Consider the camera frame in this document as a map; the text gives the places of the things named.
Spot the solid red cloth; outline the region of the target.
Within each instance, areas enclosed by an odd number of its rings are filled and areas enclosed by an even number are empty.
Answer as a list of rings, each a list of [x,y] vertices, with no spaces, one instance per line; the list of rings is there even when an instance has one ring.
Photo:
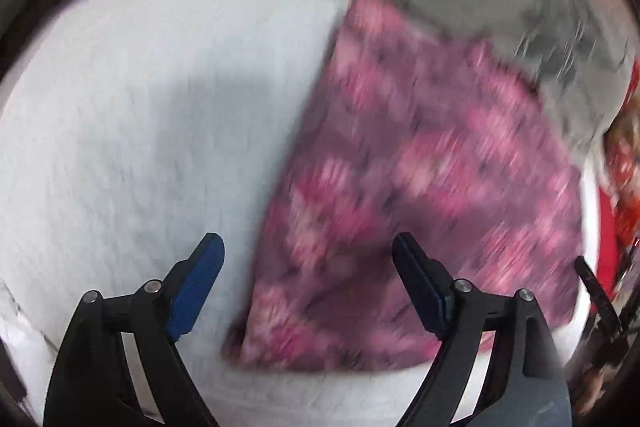
[[[612,299],[615,294],[616,271],[618,267],[617,236],[611,199],[602,187],[598,190],[600,213],[600,244],[597,262],[597,279]]]

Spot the red floral plastic bag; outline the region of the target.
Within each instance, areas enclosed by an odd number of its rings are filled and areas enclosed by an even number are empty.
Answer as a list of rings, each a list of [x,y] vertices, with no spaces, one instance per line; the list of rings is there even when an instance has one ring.
[[[604,137],[606,168],[615,196],[616,235],[630,247],[639,233],[639,98],[620,111]]]

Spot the purple pink floral cloth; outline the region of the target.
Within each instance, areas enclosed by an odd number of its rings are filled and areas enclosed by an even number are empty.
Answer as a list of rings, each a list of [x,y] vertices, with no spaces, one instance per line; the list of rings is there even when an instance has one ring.
[[[488,293],[533,291],[570,321],[580,173],[525,79],[484,39],[432,34],[352,0],[260,234],[239,365],[394,371],[431,361],[392,240]]]

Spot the white bed sheet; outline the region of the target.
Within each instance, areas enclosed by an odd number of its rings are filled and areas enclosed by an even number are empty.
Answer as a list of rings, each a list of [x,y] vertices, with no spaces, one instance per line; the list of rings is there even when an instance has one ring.
[[[582,252],[597,256],[592,170],[580,173]],[[434,358],[394,371],[247,367],[226,346],[247,314],[268,205],[352,0],[82,0],[22,65],[1,113],[1,278],[55,345],[80,296],[134,291],[208,232],[226,259],[194,331],[178,343],[225,426],[390,426]],[[576,350],[588,298],[552,327]]]

